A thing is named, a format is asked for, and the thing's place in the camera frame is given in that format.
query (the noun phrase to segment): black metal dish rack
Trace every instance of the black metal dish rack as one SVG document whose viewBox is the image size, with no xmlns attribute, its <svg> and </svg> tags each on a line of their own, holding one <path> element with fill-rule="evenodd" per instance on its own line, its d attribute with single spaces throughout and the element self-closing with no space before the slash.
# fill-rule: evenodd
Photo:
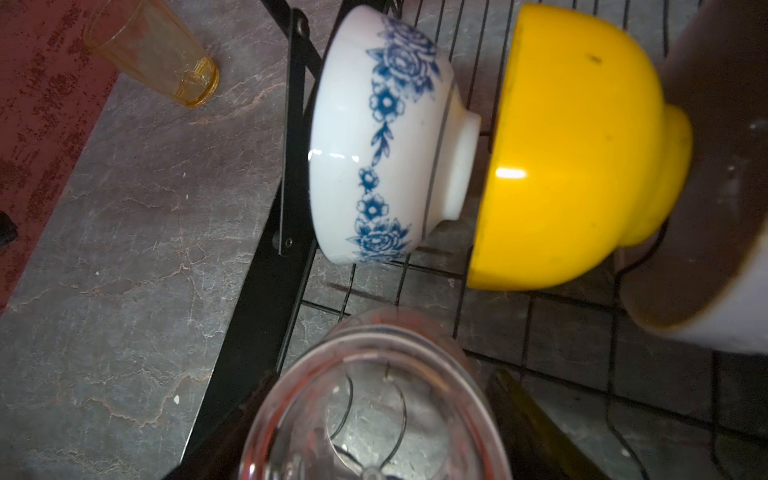
<svg viewBox="0 0 768 480">
<path fill-rule="evenodd" d="M 476 0 L 462 0 L 458 11 L 458 21 L 453 36 L 453 45 L 455 45 L 458 36 L 458 25 L 461 21 L 465 1 L 472 2 Z M 417 24 L 422 10 L 422 2 L 423 0 L 419 1 L 418 10 L 416 11 L 415 23 Z M 624 29 L 626 29 L 630 0 L 624 0 L 624 2 L 622 25 L 624 26 Z M 247 404 L 248 401 L 243 402 L 243 399 L 252 398 L 249 397 L 249 395 L 252 395 L 252 392 L 257 387 L 259 380 L 265 372 L 279 372 L 282 368 L 288 342 L 290 340 L 290 334 L 296 322 L 300 307 L 304 305 L 317 310 L 322 310 L 323 312 L 336 315 L 341 319 L 348 315 L 348 313 L 345 312 L 345 308 L 350 292 L 353 289 L 353 281 L 356 271 L 354 266 L 351 269 L 349 282 L 346 285 L 346 296 L 340 309 L 303 300 L 304 289 L 317 250 L 309 212 L 309 178 L 308 168 L 306 166 L 306 152 L 309 150 L 310 125 L 318 82 L 315 82 L 305 107 L 305 71 L 309 70 L 315 79 L 319 78 L 323 61 L 310 41 L 307 18 L 299 9 L 289 7 L 285 0 L 262 0 L 262 3 L 273 16 L 275 22 L 280 26 L 283 33 L 285 33 L 289 42 L 283 180 L 275 201 L 273 202 L 269 218 L 266 222 L 248 274 L 243 283 L 240 298 L 238 299 L 227 334 L 224 338 L 220 355 L 210 378 L 210 383 L 202 406 L 200 407 L 194 428 L 190 434 L 185 453 L 185 460 L 195 455 L 195 451 L 204 443 L 206 437 L 210 438 L 210 433 L 216 430 L 218 425 L 221 425 L 222 419 L 225 419 L 228 414 L 230 417 L 232 416 L 233 407 L 240 405 L 239 415 L 244 415 L 245 423 L 248 425 L 250 424 L 248 416 L 251 415 L 250 419 L 252 419 L 252 415 L 255 415 L 255 410 L 244 408 L 243 405 Z M 472 98 L 478 70 L 480 46 L 485 32 L 485 21 L 488 16 L 488 3 L 489 0 L 485 0 L 485 12 L 480 29 L 477 54 L 475 56 L 471 81 L 468 85 L 469 99 Z M 486 137 L 491 137 L 493 135 L 495 112 L 498 106 L 501 79 L 504 73 L 504 52 L 506 52 L 508 47 L 514 0 L 509 0 L 508 3 L 506 33 L 501 55 L 502 60 L 498 66 L 491 127 L 489 130 L 481 132 L 481 136 Z M 333 40 L 333 36 L 336 33 L 340 22 L 344 19 L 346 14 L 352 10 L 352 8 L 362 4 L 370 5 L 381 12 L 389 12 L 397 18 L 402 15 L 402 0 L 344 0 L 340 6 L 339 14 L 333 26 L 330 36 L 331 41 Z M 438 35 L 442 23 L 444 7 L 445 0 L 442 0 L 437 27 Z M 576 0 L 573 1 L 573 7 L 576 8 Z M 598 13 L 598 8 L 599 0 L 594 2 L 593 15 Z M 664 54 L 667 53 L 669 43 L 668 14 L 669 1 L 667 0 L 664 2 L 664 26 L 662 28 Z M 453 47 L 451 48 L 450 55 L 453 56 Z M 663 238 L 664 228 L 662 229 L 662 234 L 658 237 L 657 245 Z M 507 367 L 510 370 L 518 372 L 520 376 L 537 377 L 549 382 L 567 386 L 579 392 L 586 392 L 602 398 L 604 400 L 604 421 L 613 435 L 615 435 L 617 440 L 626 449 L 626 452 L 628 452 L 631 458 L 635 461 L 638 471 L 643 478 L 649 478 L 649 475 L 642 460 L 631 448 L 630 444 L 622 434 L 620 434 L 614 427 L 614 424 L 611 421 L 611 408 L 617 404 L 632 406 L 637 409 L 652 412 L 655 415 L 673 419 L 683 424 L 706 429 L 710 433 L 710 457 L 713 464 L 715 464 L 724 478 L 731 478 L 729 472 L 723 467 L 718 455 L 716 448 L 718 435 L 731 435 L 738 439 L 755 443 L 761 447 L 768 445 L 768 438 L 753 433 L 742 432 L 720 424 L 719 353 L 712 353 L 712 369 L 710 373 L 712 388 L 711 417 L 709 420 L 702 420 L 691 415 L 682 415 L 669 409 L 663 409 L 644 402 L 638 402 L 637 400 L 620 396 L 614 391 L 618 318 L 620 315 L 624 314 L 624 311 L 621 309 L 618 302 L 618 290 L 621 284 L 621 278 L 627 271 L 635 268 L 639 263 L 642 263 L 650 257 L 657 245 L 654 246 L 654 249 L 652 249 L 645 258 L 640 259 L 636 264 L 629 266 L 627 269 L 622 270 L 616 275 L 614 281 L 613 303 L 611 305 L 576 300 L 548 292 L 537 291 L 525 293 L 530 299 L 547 299 L 558 303 L 567 303 L 611 314 L 608 381 L 605 390 L 559 378 L 527 366 L 531 317 L 535 303 L 533 301 L 528 303 L 525 338 L 523 342 L 522 358 L 519 364 L 509 363 L 469 350 L 466 350 L 466 353 L 470 357 Z M 471 249 L 467 253 L 467 259 L 469 259 L 470 253 Z M 455 338 L 461 320 L 468 265 L 465 265 L 463 273 L 459 274 L 437 270 L 427 266 L 415 265 L 410 263 L 409 260 L 410 255 L 403 261 L 389 262 L 389 265 L 402 269 L 397 296 L 394 303 L 396 305 L 399 304 L 400 293 L 402 292 L 406 271 L 408 270 L 418 270 L 422 273 L 441 276 L 460 282 L 461 293 L 458 305 L 456 306 L 455 322 L 453 325 L 453 336 Z M 271 385 L 271 382 L 273 381 L 273 377 L 265 380 L 266 384 L 264 385 L 267 386 L 264 388 L 268 388 L 268 385 Z M 238 446 L 233 445 L 232 448 L 237 450 Z"/>
</svg>

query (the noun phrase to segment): wire grid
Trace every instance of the wire grid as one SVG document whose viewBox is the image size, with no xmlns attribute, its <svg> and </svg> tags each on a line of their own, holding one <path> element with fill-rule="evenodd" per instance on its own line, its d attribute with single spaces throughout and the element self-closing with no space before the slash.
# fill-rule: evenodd
<svg viewBox="0 0 768 480">
<path fill-rule="evenodd" d="M 457 42 L 457 38 L 459 38 L 459 30 L 462 20 L 462 13 L 464 12 L 465 3 L 478 1 L 478 0 L 461 0 L 461 4 L 458 8 L 458 17 L 456 20 L 455 29 L 453 31 L 451 46 L 449 49 L 449 60 L 452 61 L 455 53 L 455 46 Z M 624 10 L 623 10 L 623 16 L 621 19 L 621 27 L 626 31 L 627 27 L 630 24 L 630 2 L 631 0 L 624 0 Z M 443 14 L 445 11 L 445 3 L 446 0 L 441 0 L 440 9 L 439 9 L 439 16 L 437 19 L 437 28 L 435 32 L 434 40 L 435 42 L 438 41 L 442 23 L 443 23 Z M 568 3 L 570 3 L 570 6 L 575 10 L 577 8 L 578 0 L 570 0 Z M 700 7 L 703 3 L 703 0 L 698 0 L 697 6 Z M 413 26 L 417 27 L 419 26 L 419 19 L 422 14 L 422 6 L 424 4 L 424 0 L 419 0 L 418 7 L 416 8 L 415 13 L 415 20 L 412 23 Z M 468 94 L 467 94 L 467 100 L 465 106 L 467 108 L 470 108 L 472 105 L 472 97 L 475 93 L 475 81 L 477 80 L 477 73 L 478 73 L 478 63 L 480 61 L 480 52 L 481 47 L 483 43 L 483 37 L 485 35 L 485 26 L 486 21 L 488 19 L 488 7 L 490 5 L 490 0 L 485 0 L 485 7 L 483 11 L 483 17 L 482 17 L 482 25 L 480 27 L 480 32 L 478 35 L 477 40 L 477 48 L 475 53 L 475 60 L 474 60 L 474 66 L 472 69 L 470 81 L 468 84 Z M 511 26 L 512 26 L 512 19 L 513 19 L 513 12 L 516 12 L 518 10 L 518 7 L 520 5 L 520 1 L 517 0 L 509 0 L 508 2 L 508 14 L 506 18 L 506 29 L 504 34 L 504 43 L 502 47 L 502 54 L 501 54 L 501 60 L 498 65 L 498 74 L 495 82 L 495 96 L 494 96 L 494 102 L 493 102 L 493 109 L 492 109 L 492 118 L 490 121 L 490 128 L 487 130 L 481 130 L 480 136 L 481 137 L 488 137 L 488 150 L 490 151 L 492 148 L 492 135 L 494 131 L 495 121 L 496 121 L 496 113 L 498 110 L 498 101 L 499 101 L 499 95 L 501 90 L 501 84 L 502 79 L 504 76 L 504 67 L 505 67 L 505 61 L 508 54 L 508 47 L 509 47 L 509 41 L 510 41 L 510 33 L 511 33 Z M 662 11 L 662 25 L 660 28 L 661 33 L 661 44 L 664 56 L 667 55 L 669 51 L 669 44 L 670 44 L 670 0 L 663 0 L 663 11 Z M 600 0 L 594 0 L 594 5 L 591 11 L 591 14 L 594 16 L 598 15 L 598 12 L 600 11 Z M 397 18 L 400 18 L 403 13 L 403 1 L 402 0 L 392 0 L 390 2 L 390 12 L 392 15 L 396 16 Z M 633 450 L 630 443 L 626 440 L 626 438 L 618 431 L 618 429 L 615 427 L 613 420 L 611 419 L 611 411 L 612 408 L 615 405 L 624 405 L 633 407 L 636 409 L 643 410 L 645 412 L 653 413 L 655 415 L 659 415 L 661 417 L 664 417 L 666 419 L 671 419 L 680 423 L 683 423 L 685 425 L 691 425 L 693 427 L 697 427 L 699 429 L 705 429 L 710 434 L 710 441 L 709 441 L 709 450 L 710 450 L 710 460 L 717 468 L 718 472 L 724 477 L 724 478 L 732 478 L 733 476 L 723 467 L 723 463 L 720 460 L 719 453 L 717 451 L 717 439 L 718 435 L 731 435 L 737 439 L 743 440 L 745 442 L 751 442 L 755 445 L 759 445 L 761 448 L 765 448 L 768 446 L 768 437 L 757 435 L 750 432 L 744 432 L 739 429 L 734 429 L 725 425 L 720 424 L 720 363 L 721 358 L 720 354 L 718 352 L 712 352 L 712 362 L 711 362 L 711 369 L 710 369 L 710 375 L 711 375 L 711 415 L 710 419 L 703 420 L 700 418 L 697 418 L 695 416 L 691 415 L 684 415 L 679 412 L 675 412 L 670 409 L 665 409 L 659 406 L 651 405 L 646 402 L 641 402 L 635 399 L 628 398 L 626 396 L 619 395 L 615 392 L 615 376 L 616 376 L 616 358 L 617 358 L 617 343 L 618 343 L 618 323 L 619 318 L 622 315 L 626 315 L 626 312 L 621 308 L 619 304 L 619 290 L 621 286 L 621 278 L 624 276 L 624 274 L 628 273 L 629 271 L 633 270 L 637 266 L 639 266 L 641 263 L 643 263 L 645 260 L 650 258 L 651 255 L 654 254 L 656 249 L 659 247 L 661 241 L 664 239 L 664 233 L 666 232 L 666 223 L 662 226 L 660 235 L 657 238 L 657 242 L 654 244 L 654 246 L 650 249 L 650 251 L 641 259 L 639 259 L 636 263 L 628 266 L 627 268 L 623 269 L 622 271 L 618 272 L 614 278 L 614 287 L 612 292 L 612 301 L 610 304 L 602 304 L 597 303 L 589 300 L 580 300 L 576 298 L 571 298 L 569 296 L 552 293 L 552 292 L 545 292 L 545 291 L 531 291 L 531 292 L 521 292 L 521 294 L 526 295 L 528 297 L 528 311 L 525 317 L 525 333 L 524 333 L 524 339 L 523 339 L 523 346 L 522 346 L 522 354 L 521 354 L 521 362 L 509 362 L 507 360 L 495 358 L 492 356 L 487 356 L 481 353 L 477 353 L 475 351 L 472 351 L 470 349 L 464 349 L 466 355 L 470 358 L 474 358 L 477 360 L 480 360 L 482 362 L 491 363 L 497 366 L 504 366 L 514 372 L 517 372 L 520 375 L 520 381 L 522 382 L 523 378 L 525 376 L 535 377 L 538 379 L 543 379 L 548 382 L 553 382 L 555 384 L 568 387 L 569 389 L 573 389 L 578 392 L 585 392 L 588 394 L 592 394 L 595 396 L 599 396 L 604 401 L 604 421 L 607 424 L 607 427 L 615 436 L 615 438 L 621 443 L 625 450 L 625 455 L 629 455 L 631 459 L 634 461 L 635 465 L 637 466 L 638 471 L 640 472 L 642 478 L 650 478 L 648 471 L 640 458 L 640 456 Z M 316 254 L 316 247 L 313 248 L 312 255 L 310 256 L 310 265 L 312 265 L 314 257 Z M 467 272 L 468 272 L 468 266 L 469 266 L 469 259 L 472 255 L 472 248 L 469 247 L 469 250 L 466 254 L 466 261 L 464 263 L 464 267 L 462 270 L 462 273 L 456 273 L 451 272 L 447 270 L 442 270 L 438 268 L 432 268 L 430 266 L 423 266 L 411 263 L 411 254 L 407 255 L 404 260 L 395 260 L 390 261 L 387 263 L 387 265 L 394 266 L 399 268 L 400 271 L 400 277 L 399 277 L 399 283 L 397 287 L 397 293 L 394 300 L 394 305 L 399 306 L 400 300 L 401 300 L 401 294 L 403 291 L 403 285 L 406 280 L 406 273 L 409 270 L 415 270 L 419 271 L 421 273 L 427 273 L 434 276 L 440 276 L 447 279 L 453 279 L 458 280 L 460 282 L 460 290 L 459 290 L 459 297 L 458 297 L 458 304 L 456 305 L 455 309 L 455 317 L 453 321 L 453 338 L 456 339 L 458 332 L 459 332 L 459 325 L 461 322 L 461 314 L 462 314 L 462 304 L 464 303 L 464 297 L 465 297 L 465 291 L 466 291 L 466 280 L 467 280 Z M 303 306 L 307 306 L 309 308 L 319 310 L 325 313 L 332 314 L 334 316 L 337 316 L 338 320 L 340 321 L 342 318 L 349 316 L 350 314 L 346 312 L 347 303 L 349 301 L 349 296 L 353 291 L 353 284 L 355 280 L 355 273 L 356 273 L 357 265 L 353 264 L 349 273 L 349 282 L 346 284 L 345 289 L 345 295 L 343 297 L 342 305 L 340 309 L 333 308 L 331 306 L 323 305 L 320 303 L 316 303 L 310 300 L 304 299 L 304 292 L 302 291 L 302 302 L 301 304 Z M 533 312 L 535 308 L 535 300 L 536 299 L 544 299 L 544 300 L 550 300 L 552 302 L 556 303 L 563 303 L 573 306 L 579 306 L 582 308 L 590 309 L 596 312 L 601 313 L 610 313 L 611 315 L 611 339 L 610 339 L 610 352 L 608 357 L 608 377 L 607 377 L 607 386 L 605 390 L 594 388 L 593 386 L 588 386 L 579 382 L 574 382 L 569 379 L 561 378 L 559 376 L 555 376 L 546 372 L 542 372 L 533 368 L 530 368 L 528 366 L 528 351 L 529 351 L 529 344 L 531 339 L 531 319 L 533 317 Z"/>
</svg>

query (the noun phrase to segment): blue rose print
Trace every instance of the blue rose print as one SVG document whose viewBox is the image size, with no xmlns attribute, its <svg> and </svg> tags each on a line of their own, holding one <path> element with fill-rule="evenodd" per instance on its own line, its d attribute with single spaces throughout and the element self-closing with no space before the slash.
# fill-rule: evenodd
<svg viewBox="0 0 768 480">
<path fill-rule="evenodd" d="M 403 254 L 411 227 L 403 227 L 396 218 L 387 218 L 389 205 L 373 191 L 379 186 L 374 167 L 389 157 L 389 142 L 394 140 L 389 125 L 406 112 L 405 100 L 418 101 L 424 93 L 435 90 L 433 78 L 440 79 L 437 47 L 432 40 L 408 25 L 382 17 L 384 38 L 381 48 L 371 48 L 368 55 L 376 60 L 371 80 L 369 107 L 373 120 L 381 124 L 371 139 L 375 148 L 370 167 L 359 171 L 362 198 L 357 202 L 356 237 L 348 240 L 360 247 L 360 261 L 387 261 Z"/>
</svg>

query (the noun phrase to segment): red floor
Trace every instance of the red floor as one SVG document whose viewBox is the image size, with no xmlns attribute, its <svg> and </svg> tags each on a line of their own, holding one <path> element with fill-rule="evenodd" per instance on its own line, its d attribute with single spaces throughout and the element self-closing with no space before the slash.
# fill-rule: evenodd
<svg viewBox="0 0 768 480">
<path fill-rule="evenodd" d="M 0 6 L 0 210 L 18 226 L 18 239 L 0 252 L 0 311 L 118 75 L 81 40 L 95 3 L 15 0 Z"/>
</svg>

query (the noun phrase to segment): transparent cup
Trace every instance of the transparent cup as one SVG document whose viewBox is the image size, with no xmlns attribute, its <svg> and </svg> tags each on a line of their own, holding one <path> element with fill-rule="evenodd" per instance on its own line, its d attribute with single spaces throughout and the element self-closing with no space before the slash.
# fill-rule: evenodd
<svg viewBox="0 0 768 480">
<path fill-rule="evenodd" d="M 86 47 L 185 107 L 204 104 L 219 69 L 162 0 L 101 0 L 83 34 Z"/>
<path fill-rule="evenodd" d="M 265 398 L 238 478 L 511 480 L 470 369 L 419 312 L 345 319 Z"/>
</svg>

